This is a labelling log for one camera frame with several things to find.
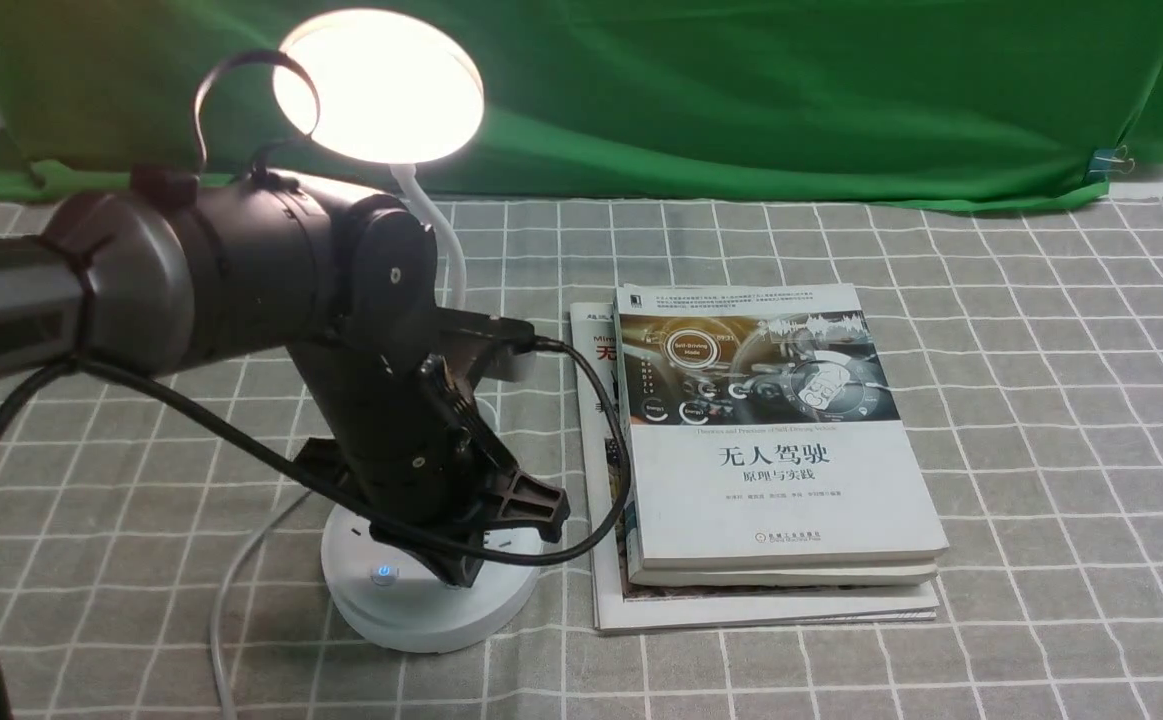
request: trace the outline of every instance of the green screen backdrop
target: green screen backdrop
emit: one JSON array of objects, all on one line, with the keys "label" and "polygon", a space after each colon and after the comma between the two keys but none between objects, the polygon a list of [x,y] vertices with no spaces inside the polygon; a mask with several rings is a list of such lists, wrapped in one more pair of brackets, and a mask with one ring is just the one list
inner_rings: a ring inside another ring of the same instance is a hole
[{"label": "green screen backdrop", "polygon": [[[202,73],[352,5],[0,0],[0,199],[192,167]],[[371,5],[449,33],[484,77],[476,142],[421,169],[437,192],[1043,209],[1103,193],[1096,151],[1163,161],[1163,0]],[[261,67],[220,83],[205,127],[220,173],[291,131]],[[309,147],[278,163],[388,186]]]}]

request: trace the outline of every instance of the gray grid tablecloth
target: gray grid tablecloth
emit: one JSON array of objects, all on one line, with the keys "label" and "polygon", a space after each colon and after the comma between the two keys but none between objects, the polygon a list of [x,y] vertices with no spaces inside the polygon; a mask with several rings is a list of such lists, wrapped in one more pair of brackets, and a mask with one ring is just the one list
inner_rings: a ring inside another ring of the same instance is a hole
[{"label": "gray grid tablecloth", "polygon": [[[555,336],[569,302],[608,300],[614,281],[856,283],[952,543],[944,607],[936,623],[607,639],[578,561],[545,571],[488,642],[404,657],[330,609],[328,505],[312,501],[233,594],[248,717],[1163,720],[1163,201],[976,220],[855,205],[448,211],[472,309]],[[0,234],[45,218],[0,206]],[[288,454],[324,432],[279,352],[171,382]],[[572,370],[543,359],[488,392],[526,468],[582,497]],[[214,717],[214,584],[297,490],[87,379],[42,393],[10,437],[0,643],[22,717]]]}]

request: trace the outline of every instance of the lamp head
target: lamp head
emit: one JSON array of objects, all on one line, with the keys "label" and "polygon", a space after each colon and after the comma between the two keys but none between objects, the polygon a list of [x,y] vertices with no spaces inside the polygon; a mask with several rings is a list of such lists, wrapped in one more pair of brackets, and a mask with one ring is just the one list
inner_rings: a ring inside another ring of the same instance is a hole
[{"label": "lamp head", "polygon": [[[456,41],[399,13],[349,9],[306,20],[279,45],[311,73],[322,114],[313,140],[357,161],[415,164],[456,152],[484,117],[484,83]],[[297,128],[311,92],[274,69],[274,99]]]}]

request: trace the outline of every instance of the book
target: book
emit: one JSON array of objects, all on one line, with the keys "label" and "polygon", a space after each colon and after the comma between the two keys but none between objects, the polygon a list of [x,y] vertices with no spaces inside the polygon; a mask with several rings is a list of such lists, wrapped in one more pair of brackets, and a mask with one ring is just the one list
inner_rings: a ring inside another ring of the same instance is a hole
[{"label": "book", "polygon": [[641,569],[946,550],[852,286],[626,286],[616,325]]},{"label": "book", "polygon": [[641,585],[683,587],[683,585],[765,585],[765,587],[804,587],[804,585],[916,585],[937,577],[936,562],[861,562],[859,564],[801,565],[759,569],[669,569],[644,565],[638,533],[627,539],[626,557],[630,580]]},{"label": "book", "polygon": [[[590,359],[616,400],[618,342],[612,304],[577,302],[570,311],[573,345]],[[599,409],[599,397],[588,383],[578,383],[577,409],[587,509],[590,518],[601,518],[612,509],[616,497],[616,456],[607,419]],[[635,541],[637,512],[630,500],[618,527],[591,554],[595,627],[601,632],[728,625],[893,623],[936,618],[937,597],[932,583],[873,589],[636,584],[628,575],[627,556]]]}]

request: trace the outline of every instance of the robotic arm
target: robotic arm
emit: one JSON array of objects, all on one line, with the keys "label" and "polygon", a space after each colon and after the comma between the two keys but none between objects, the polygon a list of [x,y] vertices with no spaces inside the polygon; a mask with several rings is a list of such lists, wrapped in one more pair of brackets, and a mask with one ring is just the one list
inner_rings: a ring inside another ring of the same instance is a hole
[{"label": "robotic arm", "polygon": [[[472,395],[543,338],[436,306],[436,264],[433,229],[386,193],[270,170],[201,188],[138,169],[129,192],[70,197],[38,236],[0,240],[0,377],[66,357],[159,377],[283,345],[334,437],[297,457],[313,491],[472,550],[498,528],[558,542],[566,493],[518,468]],[[444,583],[479,573],[475,557],[371,533]]]}]

